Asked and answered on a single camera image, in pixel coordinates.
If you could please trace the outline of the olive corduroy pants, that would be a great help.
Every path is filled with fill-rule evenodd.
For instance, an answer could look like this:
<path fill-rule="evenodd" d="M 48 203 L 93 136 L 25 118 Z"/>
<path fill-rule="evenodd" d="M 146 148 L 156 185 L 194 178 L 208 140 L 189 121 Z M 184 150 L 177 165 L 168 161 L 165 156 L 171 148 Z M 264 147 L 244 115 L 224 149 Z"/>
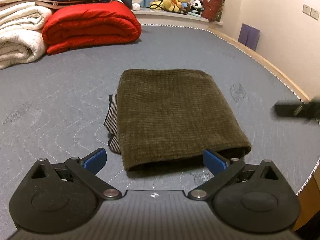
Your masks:
<path fill-rule="evenodd" d="M 108 98 L 104 127 L 126 171 L 197 159 L 205 150 L 242 158 L 252 148 L 214 79 L 193 69 L 126 70 Z"/>

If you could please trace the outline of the white folded blanket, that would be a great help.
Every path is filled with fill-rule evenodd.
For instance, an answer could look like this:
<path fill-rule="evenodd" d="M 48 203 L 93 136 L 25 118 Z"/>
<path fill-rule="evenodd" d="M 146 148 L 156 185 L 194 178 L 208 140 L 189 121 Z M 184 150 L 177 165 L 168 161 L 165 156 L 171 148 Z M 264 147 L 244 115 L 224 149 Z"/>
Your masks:
<path fill-rule="evenodd" d="M 34 62 L 45 54 L 42 29 L 52 14 L 35 2 L 1 7 L 1 69 Z"/>

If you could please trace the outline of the red folded quilt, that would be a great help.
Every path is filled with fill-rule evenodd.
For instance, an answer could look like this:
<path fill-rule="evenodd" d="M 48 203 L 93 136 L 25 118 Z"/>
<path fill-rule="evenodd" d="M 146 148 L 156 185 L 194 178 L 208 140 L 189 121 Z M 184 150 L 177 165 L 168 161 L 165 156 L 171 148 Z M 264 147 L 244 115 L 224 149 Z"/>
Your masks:
<path fill-rule="evenodd" d="M 118 1 L 67 6 L 53 13 L 42 29 L 49 55 L 135 42 L 141 33 L 134 13 Z"/>

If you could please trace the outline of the dark red cushion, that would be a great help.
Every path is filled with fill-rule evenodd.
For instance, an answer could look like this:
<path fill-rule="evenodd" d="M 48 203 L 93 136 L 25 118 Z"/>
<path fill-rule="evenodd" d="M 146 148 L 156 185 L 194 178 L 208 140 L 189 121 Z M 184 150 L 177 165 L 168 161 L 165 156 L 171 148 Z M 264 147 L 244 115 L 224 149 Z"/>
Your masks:
<path fill-rule="evenodd" d="M 209 22 L 220 22 L 225 0 L 202 0 L 204 11 L 202 17 Z"/>

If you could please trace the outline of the panda plush toy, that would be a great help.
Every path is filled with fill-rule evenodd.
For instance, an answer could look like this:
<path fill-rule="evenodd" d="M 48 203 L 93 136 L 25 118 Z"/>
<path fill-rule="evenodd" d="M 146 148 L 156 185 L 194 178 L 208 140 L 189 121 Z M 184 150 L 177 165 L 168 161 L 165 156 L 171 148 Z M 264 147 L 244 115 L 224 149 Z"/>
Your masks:
<path fill-rule="evenodd" d="M 201 16 L 203 11 L 204 11 L 204 8 L 203 8 L 202 1 L 200 1 L 200 0 L 193 1 L 193 3 L 191 4 L 191 7 L 190 7 L 190 12 Z"/>

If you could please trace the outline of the yellow plush toy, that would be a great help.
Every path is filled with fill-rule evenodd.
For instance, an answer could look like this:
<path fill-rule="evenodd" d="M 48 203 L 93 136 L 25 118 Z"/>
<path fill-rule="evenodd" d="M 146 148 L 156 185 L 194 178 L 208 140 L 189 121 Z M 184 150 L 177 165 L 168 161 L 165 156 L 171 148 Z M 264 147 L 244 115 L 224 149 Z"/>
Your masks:
<path fill-rule="evenodd" d="M 189 9 L 190 1 L 191 0 L 155 0 L 150 3 L 149 8 L 152 10 L 186 14 Z"/>

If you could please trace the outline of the wooden bed frame edge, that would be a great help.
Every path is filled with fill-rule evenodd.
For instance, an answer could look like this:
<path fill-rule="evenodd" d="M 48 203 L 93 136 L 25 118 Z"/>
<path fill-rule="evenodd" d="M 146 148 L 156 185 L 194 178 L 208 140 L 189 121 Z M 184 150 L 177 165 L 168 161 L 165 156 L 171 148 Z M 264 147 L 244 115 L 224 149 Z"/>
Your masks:
<path fill-rule="evenodd" d="M 270 61 L 265 59 L 260 54 L 256 53 L 252 49 L 248 48 L 247 46 L 243 45 L 242 43 L 238 42 L 237 40 L 229 37 L 228 35 L 213 29 L 209 28 L 209 31 L 217 35 L 219 38 L 223 39 L 224 41 L 228 42 L 229 44 L 235 46 L 244 54 L 248 55 L 255 61 L 257 61 L 260 65 L 266 68 L 273 76 L 275 76 L 280 82 L 282 82 L 288 89 L 292 90 L 293 93 L 299 98 L 301 102 L 309 102 L 311 98 L 302 90 L 293 80 L 291 80 L 284 72 L 282 72 L 279 68 L 277 68 L 274 64 Z"/>

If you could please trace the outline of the purple folder against wall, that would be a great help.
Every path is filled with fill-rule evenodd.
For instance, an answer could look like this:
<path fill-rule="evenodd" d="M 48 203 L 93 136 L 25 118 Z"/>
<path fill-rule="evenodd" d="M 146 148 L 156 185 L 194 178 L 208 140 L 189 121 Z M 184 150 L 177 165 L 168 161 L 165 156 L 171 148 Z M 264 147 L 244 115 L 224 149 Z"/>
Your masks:
<path fill-rule="evenodd" d="M 253 28 L 252 26 L 243 23 L 238 37 L 238 42 L 247 46 L 251 50 L 256 51 L 259 37 L 259 29 Z"/>

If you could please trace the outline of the white wall switch plate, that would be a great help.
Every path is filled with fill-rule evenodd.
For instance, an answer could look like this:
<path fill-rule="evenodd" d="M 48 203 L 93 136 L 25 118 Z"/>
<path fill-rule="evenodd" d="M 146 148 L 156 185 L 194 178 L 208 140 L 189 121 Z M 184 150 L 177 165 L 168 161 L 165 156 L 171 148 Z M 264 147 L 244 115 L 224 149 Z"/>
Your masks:
<path fill-rule="evenodd" d="M 308 6 L 308 5 L 306 5 L 306 4 L 304 4 L 304 5 L 303 5 L 303 13 L 310 16 L 310 14 L 311 14 L 311 7 Z"/>

